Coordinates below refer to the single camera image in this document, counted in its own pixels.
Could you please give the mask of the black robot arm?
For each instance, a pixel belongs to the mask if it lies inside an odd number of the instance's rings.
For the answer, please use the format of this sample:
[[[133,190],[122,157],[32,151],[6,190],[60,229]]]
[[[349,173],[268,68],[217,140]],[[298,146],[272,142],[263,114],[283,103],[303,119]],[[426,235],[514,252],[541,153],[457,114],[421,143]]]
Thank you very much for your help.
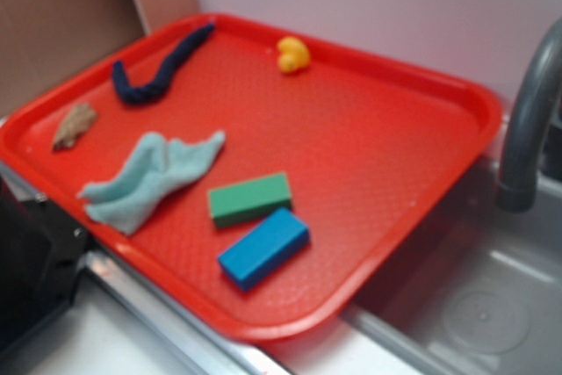
[[[49,199],[1,182],[1,356],[72,307],[90,232]]]

